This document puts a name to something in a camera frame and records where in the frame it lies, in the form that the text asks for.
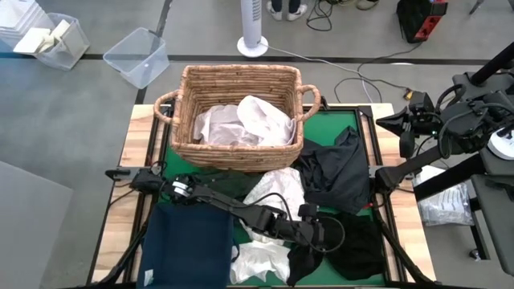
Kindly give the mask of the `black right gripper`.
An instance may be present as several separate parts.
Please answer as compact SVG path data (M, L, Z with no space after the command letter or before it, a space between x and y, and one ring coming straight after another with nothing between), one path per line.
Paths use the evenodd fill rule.
M414 114L410 117L410 131L405 131L409 123L407 107L391 116L385 116L376 120L376 125L392 132L399 138L399 152L402 158L409 159L414 154L416 136L437 135L442 127L441 117L434 112Z

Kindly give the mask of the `white lace garment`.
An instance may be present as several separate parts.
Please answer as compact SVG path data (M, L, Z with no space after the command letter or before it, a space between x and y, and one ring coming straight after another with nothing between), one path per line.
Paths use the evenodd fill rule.
M287 167L266 172L261 180L257 183L257 185L245 197L243 203L250 204L269 193L281 194L286 200L290 212L292 213L292 220L301 220L301 217L298 215L298 211L300 206L305 203L305 200L304 189L300 180L300 172L298 170ZM258 204L268 205L283 211L287 211L285 204L277 196L267 197L260 201ZM243 229L248 233L251 241L274 243L279 246L284 245L284 240L273 239L265 237L261 234L257 234L245 225L243 225Z

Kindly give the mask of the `black garment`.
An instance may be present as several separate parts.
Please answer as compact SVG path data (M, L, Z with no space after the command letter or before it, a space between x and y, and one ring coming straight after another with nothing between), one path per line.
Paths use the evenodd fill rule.
M317 217L324 228L324 244L330 251L320 253L309 246L293 246L288 253L287 285L295 286L324 260L337 275L350 281L368 279L385 270L381 234L369 216L319 212Z

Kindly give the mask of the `dark grey garment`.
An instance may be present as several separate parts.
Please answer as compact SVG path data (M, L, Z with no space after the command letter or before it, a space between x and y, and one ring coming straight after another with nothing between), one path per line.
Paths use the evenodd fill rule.
M300 173L304 199L319 206L357 214L370 199L369 166L358 132L347 127L323 146L304 140L292 167Z

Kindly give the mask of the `dark green garment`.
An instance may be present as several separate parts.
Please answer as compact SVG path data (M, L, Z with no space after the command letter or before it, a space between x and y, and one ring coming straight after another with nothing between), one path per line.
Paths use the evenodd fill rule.
M195 185L242 201L261 181L263 173L244 173L234 170L204 169L191 173Z

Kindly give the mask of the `off-white large shirt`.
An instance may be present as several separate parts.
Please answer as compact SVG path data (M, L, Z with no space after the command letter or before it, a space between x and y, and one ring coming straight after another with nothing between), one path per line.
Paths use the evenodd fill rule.
M215 105L199 114L193 138L204 145L285 146L295 132L295 120L265 100L246 96L237 105Z

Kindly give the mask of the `black stand leg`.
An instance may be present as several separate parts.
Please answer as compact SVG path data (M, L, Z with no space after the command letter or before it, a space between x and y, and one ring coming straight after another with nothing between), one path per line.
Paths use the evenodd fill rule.
M483 165L482 158L479 154L472 155L458 165L447 169L445 172L424 181L422 184L414 187L414 196L417 201L424 200L454 185L458 185L470 179L472 175L484 175L486 170ZM480 231L478 221L475 216L476 210L481 210L479 201L476 197L470 200L471 217L474 224L470 226L470 230L474 239L475 249L471 250L469 255L475 260L490 259L490 254L482 232Z

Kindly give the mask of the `green table mat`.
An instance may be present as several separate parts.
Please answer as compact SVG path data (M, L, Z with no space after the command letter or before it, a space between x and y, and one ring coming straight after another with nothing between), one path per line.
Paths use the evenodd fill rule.
M357 117L355 112L335 111L317 113L308 120L304 126L304 135L319 145L332 145L334 139L347 127L358 131ZM197 172L199 168L193 167L182 160L171 149L167 149L167 167L164 175L172 177L178 173ZM310 275L302 278L297 287L342 287L342 286L374 286L383 285L385 277L383 273L372 275L367 279L347 280L336 272L332 265L325 258L320 266ZM267 274L267 281L252 277L242 283L245 287L285 287L286 284L280 281L273 273Z

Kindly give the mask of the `clear plastic bag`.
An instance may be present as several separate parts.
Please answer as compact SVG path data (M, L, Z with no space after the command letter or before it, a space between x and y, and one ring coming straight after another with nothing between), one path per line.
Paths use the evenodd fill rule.
M474 225L464 182L418 201L418 210L424 226Z

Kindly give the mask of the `woven wicker basket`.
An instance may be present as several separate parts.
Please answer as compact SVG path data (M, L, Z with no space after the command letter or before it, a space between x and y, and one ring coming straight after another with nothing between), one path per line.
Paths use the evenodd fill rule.
M210 107L236 104L252 95L266 100L296 123L284 146L201 144L194 139L196 116ZM304 123L321 102L318 88L303 84L300 70L284 65L193 65L182 72L179 89L159 97L153 113L171 127L169 147L196 167L265 172L291 165L304 147Z

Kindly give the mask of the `white round device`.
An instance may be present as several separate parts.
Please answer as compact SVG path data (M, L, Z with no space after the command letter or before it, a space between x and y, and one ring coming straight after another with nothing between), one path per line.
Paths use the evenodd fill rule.
M514 130L502 128L492 133L487 147L497 157L514 161Z

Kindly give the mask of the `black stand pole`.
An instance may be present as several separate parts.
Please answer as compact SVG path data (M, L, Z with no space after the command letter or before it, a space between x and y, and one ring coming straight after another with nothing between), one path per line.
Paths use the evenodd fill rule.
M514 41L473 74L470 82L475 86L481 85L498 70L512 67L514 67Z

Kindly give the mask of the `red and black tool case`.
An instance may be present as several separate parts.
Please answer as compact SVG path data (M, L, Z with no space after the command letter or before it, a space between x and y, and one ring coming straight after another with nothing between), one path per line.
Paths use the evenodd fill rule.
M447 7L447 0L399 0L396 14L406 41L427 41L446 14Z

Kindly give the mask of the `navy fabric bin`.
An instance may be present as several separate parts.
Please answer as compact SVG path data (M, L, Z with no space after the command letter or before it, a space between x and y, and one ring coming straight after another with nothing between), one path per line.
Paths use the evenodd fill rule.
M137 289L226 289L234 221L207 204L158 203L142 247Z

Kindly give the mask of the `black side table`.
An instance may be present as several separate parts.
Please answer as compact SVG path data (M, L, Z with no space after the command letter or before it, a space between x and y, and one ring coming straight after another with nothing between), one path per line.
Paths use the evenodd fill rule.
M481 85L471 84L474 72L455 75L453 81L467 89L463 97L489 95L493 103L514 110L514 76L508 72L495 73ZM514 116L507 114L507 129L514 130ZM504 272L514 277L514 161L506 161L493 154L486 146L479 152L486 173L476 174L471 183L492 237Z

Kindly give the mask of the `white tower fan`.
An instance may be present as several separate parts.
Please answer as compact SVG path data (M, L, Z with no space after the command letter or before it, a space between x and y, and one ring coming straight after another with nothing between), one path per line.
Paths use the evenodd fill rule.
M240 0L243 36L237 42L239 53L247 58L258 58L268 49L262 34L262 0Z

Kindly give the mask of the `empty clear plastic bin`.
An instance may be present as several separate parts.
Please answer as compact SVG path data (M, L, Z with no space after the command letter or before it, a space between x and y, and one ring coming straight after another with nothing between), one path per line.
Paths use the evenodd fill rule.
M146 88L169 66L165 41L143 27L119 41L103 60L138 89Z

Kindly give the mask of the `grey board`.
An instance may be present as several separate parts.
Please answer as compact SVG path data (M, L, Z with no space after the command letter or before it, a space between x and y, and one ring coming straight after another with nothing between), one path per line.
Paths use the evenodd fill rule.
M72 194L0 161L0 289L39 289Z

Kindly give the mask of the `clear bin holding foam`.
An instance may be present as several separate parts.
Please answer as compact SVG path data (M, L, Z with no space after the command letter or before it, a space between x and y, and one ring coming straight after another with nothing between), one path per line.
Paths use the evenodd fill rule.
M48 67L70 71L90 47L90 42L77 18L59 13L47 15L56 26L65 20L70 27L51 49L36 54L35 58Z

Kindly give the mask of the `cream foam block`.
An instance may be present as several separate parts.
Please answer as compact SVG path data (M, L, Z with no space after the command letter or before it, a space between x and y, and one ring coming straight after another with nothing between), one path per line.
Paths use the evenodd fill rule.
M61 41L63 35L69 30L71 24L62 19L59 24L55 27L55 29L50 33L50 36L56 39L57 41Z

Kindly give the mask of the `white foam sheet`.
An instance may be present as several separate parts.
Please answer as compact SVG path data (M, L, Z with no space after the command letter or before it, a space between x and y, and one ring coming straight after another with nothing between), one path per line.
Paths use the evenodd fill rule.
M54 45L54 38L51 36L51 30L48 28L30 28L29 31L14 47L13 52L20 54L34 54L39 51L45 51Z

